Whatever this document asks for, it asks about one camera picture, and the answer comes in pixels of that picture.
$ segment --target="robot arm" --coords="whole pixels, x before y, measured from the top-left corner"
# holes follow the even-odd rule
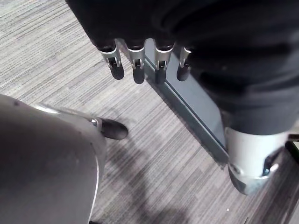
[[[229,173],[249,194],[278,168],[299,111],[299,3],[295,0],[67,0],[116,79],[124,76],[115,38],[125,40],[134,80],[144,80],[144,41],[155,40],[156,83],[174,42],[178,79],[191,74],[217,104]]]

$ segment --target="floor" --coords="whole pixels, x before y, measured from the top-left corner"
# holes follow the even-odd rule
[[[253,196],[220,167],[149,82],[114,80],[64,1],[2,0],[0,93],[125,123],[130,135],[108,141],[105,176],[92,220],[102,224],[278,224],[299,182],[285,164]]]

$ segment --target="robotic finger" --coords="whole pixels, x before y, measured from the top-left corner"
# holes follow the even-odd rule
[[[155,82],[164,84],[174,43],[155,40]]]

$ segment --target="black fabric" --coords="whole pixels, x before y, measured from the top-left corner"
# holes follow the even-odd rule
[[[100,49],[154,38],[191,49],[191,73],[226,126],[252,134],[288,130],[299,111],[297,0],[67,0]]]

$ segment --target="black fingertip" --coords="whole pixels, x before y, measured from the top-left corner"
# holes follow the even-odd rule
[[[140,67],[136,67],[133,69],[133,78],[135,83],[141,84],[144,82],[144,69],[141,69]]]
[[[114,64],[110,70],[112,76],[117,80],[121,80],[125,76],[125,71],[123,70],[122,64],[120,64],[119,67],[117,67],[117,65]]]
[[[184,67],[178,67],[177,71],[177,79],[178,81],[185,81],[188,78],[189,75],[189,66],[184,65]]]
[[[166,70],[160,68],[159,70],[155,70],[155,83],[156,84],[164,84],[166,80]]]

